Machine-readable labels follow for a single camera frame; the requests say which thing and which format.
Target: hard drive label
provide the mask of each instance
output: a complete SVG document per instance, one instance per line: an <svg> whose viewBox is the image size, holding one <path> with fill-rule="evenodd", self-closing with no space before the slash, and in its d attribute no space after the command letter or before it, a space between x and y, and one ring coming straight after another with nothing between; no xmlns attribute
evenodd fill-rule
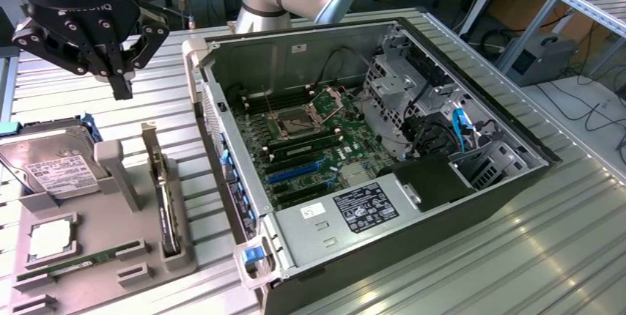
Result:
<svg viewBox="0 0 626 315"><path fill-rule="evenodd" d="M353 233L361 233L399 216L377 183L336 196L333 200Z"/></svg>
<svg viewBox="0 0 626 315"><path fill-rule="evenodd" d="M24 168L50 194L72 192L97 184L81 155L30 163Z"/></svg>

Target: metal table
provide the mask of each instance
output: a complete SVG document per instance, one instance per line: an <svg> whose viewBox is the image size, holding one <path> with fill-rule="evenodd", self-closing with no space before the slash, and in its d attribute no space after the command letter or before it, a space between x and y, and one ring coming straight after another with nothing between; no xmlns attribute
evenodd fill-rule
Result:
<svg viewBox="0 0 626 315"><path fill-rule="evenodd" d="M626 190L584 151L583 143L518 91L486 60L428 14L393 10L345 21L405 17L519 118L563 164L483 223L335 293L299 314L551 314L626 311ZM196 36L228 33L225 27ZM137 73L133 100L116 102L107 84L20 58L13 119L94 113L105 138L120 138L125 163L145 158L139 123L156 120L159 140L181 168L199 271L90 314L257 314L231 261L232 235L187 98L180 42L173 33L148 69ZM0 189L0 307L9 287L16 183Z"/></svg>
<svg viewBox="0 0 626 315"><path fill-rule="evenodd" d="M608 49L604 56L594 66L591 73L598 70L602 63L610 58L610 55L615 53L616 49L622 46L626 38L626 0L547 0L536 13L524 34L512 46L504 52L504 55L498 60L498 68L506 74L511 68L519 54L523 51L526 43L530 37L539 30L540 24L546 17L551 14L554 6L558 1L564 2L571 6L579 13L584 14L591 20L602 24L610 31L620 36L620 40ZM568 16L554 28L554 32L558 33L566 26L572 16Z"/></svg>

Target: gray parts tray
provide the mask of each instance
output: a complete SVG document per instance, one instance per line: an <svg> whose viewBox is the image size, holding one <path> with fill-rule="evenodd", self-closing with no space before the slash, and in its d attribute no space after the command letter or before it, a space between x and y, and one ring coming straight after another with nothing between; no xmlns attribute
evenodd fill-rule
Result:
<svg viewBox="0 0 626 315"><path fill-rule="evenodd" d="M96 192L65 199L58 207L37 211L36 216L28 209L21 209L9 303L14 314L40 314L50 308L54 309L54 314L70 314L163 284L196 269L177 166L173 160L167 162L171 170L168 183L181 244L180 254L169 258L161 256L161 225L149 166L131 167L127 172L137 191L140 211L131 212L119 191L108 195ZM70 213L80 219L73 236L80 244L80 253L61 260L54 259L52 265L92 254L101 255L101 251L120 245L133 243L136 246L113 253L107 262L77 268L58 276L42 273L29 281L17 282L18 275L40 270L25 267L32 224Z"/></svg>

